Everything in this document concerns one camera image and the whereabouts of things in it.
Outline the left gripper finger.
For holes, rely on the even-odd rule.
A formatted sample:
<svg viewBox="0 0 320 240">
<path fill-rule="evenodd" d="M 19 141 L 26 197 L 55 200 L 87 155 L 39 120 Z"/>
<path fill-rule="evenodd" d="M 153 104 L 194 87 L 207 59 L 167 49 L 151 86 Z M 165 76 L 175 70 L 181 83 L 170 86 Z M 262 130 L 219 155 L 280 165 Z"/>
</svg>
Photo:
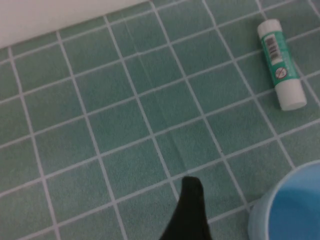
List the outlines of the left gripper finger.
<svg viewBox="0 0 320 240">
<path fill-rule="evenodd" d="M 162 240 L 210 240 L 205 196 L 199 178 L 185 176 L 174 213 L 160 237 Z"/>
</svg>

